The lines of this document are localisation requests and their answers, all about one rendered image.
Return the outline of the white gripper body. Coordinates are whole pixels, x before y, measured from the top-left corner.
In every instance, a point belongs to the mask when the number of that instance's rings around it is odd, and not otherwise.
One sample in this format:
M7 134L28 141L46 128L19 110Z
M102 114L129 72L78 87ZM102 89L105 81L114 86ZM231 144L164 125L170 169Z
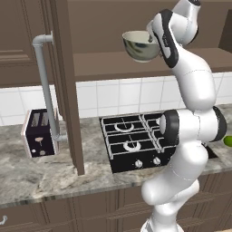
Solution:
M161 21L159 17L155 17L147 24L147 31L149 32L150 37L156 42L160 40L160 26Z

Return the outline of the shiny metal bowl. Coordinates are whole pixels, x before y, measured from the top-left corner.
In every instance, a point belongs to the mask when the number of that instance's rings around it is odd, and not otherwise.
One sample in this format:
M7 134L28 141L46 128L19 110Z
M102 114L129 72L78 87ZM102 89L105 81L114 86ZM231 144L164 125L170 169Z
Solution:
M122 35L127 54L136 62L148 63L160 54L158 42L148 42L147 31L128 31Z

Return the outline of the brown open cabinet door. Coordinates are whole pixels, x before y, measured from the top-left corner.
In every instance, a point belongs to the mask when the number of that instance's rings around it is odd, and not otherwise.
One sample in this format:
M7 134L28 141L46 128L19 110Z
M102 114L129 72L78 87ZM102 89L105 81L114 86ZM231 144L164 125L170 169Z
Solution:
M50 0L56 68L55 90L58 106L66 122L72 163L79 176L84 174L81 128L73 67L73 50L67 0Z

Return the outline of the brown closed cabinet door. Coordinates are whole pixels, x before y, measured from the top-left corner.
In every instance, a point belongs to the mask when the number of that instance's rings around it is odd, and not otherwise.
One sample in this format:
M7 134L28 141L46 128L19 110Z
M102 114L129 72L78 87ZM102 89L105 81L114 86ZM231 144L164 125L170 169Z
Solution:
M49 0L0 0L0 88L40 85L33 39L53 30Z

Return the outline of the brown lower cabinet run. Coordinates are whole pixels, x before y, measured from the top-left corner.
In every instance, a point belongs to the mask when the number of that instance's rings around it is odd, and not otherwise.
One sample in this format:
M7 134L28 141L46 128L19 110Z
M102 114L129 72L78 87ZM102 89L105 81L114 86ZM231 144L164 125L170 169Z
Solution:
M200 190L179 210L185 232L232 228L232 170L198 178ZM0 232L140 232L152 207L139 187L0 209Z

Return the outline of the black gas hob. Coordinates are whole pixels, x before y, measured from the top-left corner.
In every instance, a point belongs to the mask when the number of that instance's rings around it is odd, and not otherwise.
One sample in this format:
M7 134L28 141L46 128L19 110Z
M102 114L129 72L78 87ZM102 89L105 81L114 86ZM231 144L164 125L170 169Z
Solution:
M175 176L193 179L208 162L205 144L221 138L213 110L102 117L100 124L114 173L165 166ZM156 157L159 165L153 163ZM141 168L136 160L142 161Z

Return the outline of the black and white toaster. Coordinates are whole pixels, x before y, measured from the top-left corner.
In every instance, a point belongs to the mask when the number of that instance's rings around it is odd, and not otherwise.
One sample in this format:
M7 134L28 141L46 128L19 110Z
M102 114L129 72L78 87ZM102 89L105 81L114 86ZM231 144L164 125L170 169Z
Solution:
M56 155L59 143L52 138L46 109L29 110L21 130L24 149L29 158Z

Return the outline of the brown open wall cabinet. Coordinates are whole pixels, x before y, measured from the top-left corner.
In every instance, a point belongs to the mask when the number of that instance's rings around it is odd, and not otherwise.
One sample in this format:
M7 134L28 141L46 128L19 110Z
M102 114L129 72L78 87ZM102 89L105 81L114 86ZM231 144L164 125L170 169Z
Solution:
M75 78L98 81L170 75L157 57L137 63L124 50L122 34L139 31L178 0L68 0ZM232 0L200 0L199 32L187 49L214 72L232 72Z

